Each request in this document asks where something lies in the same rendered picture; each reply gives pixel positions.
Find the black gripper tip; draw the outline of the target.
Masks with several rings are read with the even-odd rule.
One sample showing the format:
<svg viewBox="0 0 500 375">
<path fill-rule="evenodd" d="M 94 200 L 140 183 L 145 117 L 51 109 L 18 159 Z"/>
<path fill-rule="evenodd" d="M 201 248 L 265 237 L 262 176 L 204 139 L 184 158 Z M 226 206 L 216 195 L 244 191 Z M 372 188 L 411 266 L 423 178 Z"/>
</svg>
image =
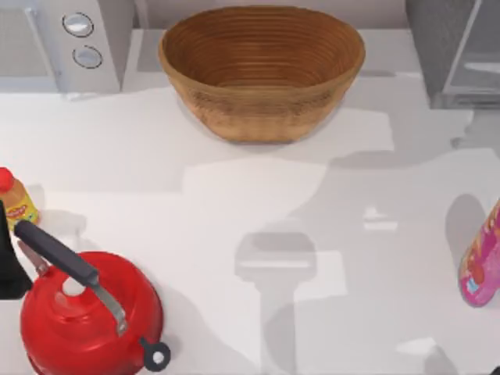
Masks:
<svg viewBox="0 0 500 375">
<path fill-rule="evenodd" d="M 5 206 L 0 200 L 0 301 L 19 300 L 33 286 L 11 242 Z"/>
</svg>

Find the red-capped yellow-label bottle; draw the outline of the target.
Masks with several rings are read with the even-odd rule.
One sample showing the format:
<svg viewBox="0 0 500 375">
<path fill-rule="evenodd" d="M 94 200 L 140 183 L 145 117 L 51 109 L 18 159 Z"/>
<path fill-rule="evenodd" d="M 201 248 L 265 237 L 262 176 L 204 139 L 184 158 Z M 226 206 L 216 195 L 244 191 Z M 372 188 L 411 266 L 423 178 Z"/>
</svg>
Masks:
<svg viewBox="0 0 500 375">
<path fill-rule="evenodd" d="M 34 224 L 40 222 L 40 212 L 32 202 L 27 189 L 6 167 L 0 167 L 0 200 L 5 207 L 5 215 L 10 230 L 19 220 Z"/>
</svg>

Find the brown woven basket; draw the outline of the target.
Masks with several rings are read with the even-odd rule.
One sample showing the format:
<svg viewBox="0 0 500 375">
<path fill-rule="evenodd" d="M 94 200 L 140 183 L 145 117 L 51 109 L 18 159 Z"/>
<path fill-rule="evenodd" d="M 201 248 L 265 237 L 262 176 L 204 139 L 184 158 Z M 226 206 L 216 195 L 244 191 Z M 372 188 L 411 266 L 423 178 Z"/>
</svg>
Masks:
<svg viewBox="0 0 500 375">
<path fill-rule="evenodd" d="M 365 57 L 350 24 L 284 5 L 199 12 L 159 42 L 162 69 L 180 100 L 208 130 L 235 143 L 305 137 L 340 104 Z"/>
</svg>

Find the pale microwave oven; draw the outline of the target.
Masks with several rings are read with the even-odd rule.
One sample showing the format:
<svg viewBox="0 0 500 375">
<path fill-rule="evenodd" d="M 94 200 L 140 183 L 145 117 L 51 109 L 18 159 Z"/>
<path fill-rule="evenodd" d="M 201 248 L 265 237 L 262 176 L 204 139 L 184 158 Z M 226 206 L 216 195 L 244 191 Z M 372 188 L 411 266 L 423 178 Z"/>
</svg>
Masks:
<svg viewBox="0 0 500 375">
<path fill-rule="evenodd" d="M 72 13 L 92 19 L 90 36 L 65 32 L 62 18 Z M 134 0 L 0 0 L 0 93 L 120 92 L 134 17 Z M 84 45 L 101 52 L 99 68 L 73 61 Z"/>
</svg>

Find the pink printed can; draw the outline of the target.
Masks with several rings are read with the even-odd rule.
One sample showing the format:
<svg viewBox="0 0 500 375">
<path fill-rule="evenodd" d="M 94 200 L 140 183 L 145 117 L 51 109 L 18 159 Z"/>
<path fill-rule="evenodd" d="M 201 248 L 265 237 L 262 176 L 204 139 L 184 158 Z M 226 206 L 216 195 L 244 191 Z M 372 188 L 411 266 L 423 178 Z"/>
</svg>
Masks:
<svg viewBox="0 0 500 375">
<path fill-rule="evenodd" d="M 500 198 L 461 260 L 459 290 L 473 307 L 485 306 L 500 291 Z"/>
</svg>

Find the round microwave knob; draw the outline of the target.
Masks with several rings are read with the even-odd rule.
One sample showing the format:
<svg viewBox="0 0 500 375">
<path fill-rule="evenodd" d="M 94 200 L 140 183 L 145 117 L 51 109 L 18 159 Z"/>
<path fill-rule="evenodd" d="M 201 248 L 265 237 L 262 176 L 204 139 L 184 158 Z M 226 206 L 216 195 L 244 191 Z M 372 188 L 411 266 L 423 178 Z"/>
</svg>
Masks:
<svg viewBox="0 0 500 375">
<path fill-rule="evenodd" d="M 75 38 L 87 38 L 94 31 L 92 19 L 82 12 L 75 12 L 62 17 L 62 27 Z"/>
<path fill-rule="evenodd" d="M 103 63 L 101 52 L 90 45 L 75 48 L 72 51 L 72 57 L 78 66 L 88 70 L 97 69 Z"/>
</svg>

